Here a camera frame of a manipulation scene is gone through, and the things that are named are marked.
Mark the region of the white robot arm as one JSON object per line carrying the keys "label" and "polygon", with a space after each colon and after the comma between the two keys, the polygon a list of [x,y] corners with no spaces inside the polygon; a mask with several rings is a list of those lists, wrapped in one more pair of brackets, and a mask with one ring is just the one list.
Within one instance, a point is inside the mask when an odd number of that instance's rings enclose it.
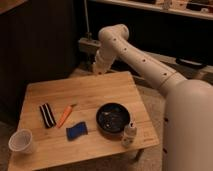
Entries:
{"label": "white robot arm", "polygon": [[93,72],[119,57],[165,98],[162,171],[213,171],[213,85],[188,79],[128,42],[124,24],[102,28]]}

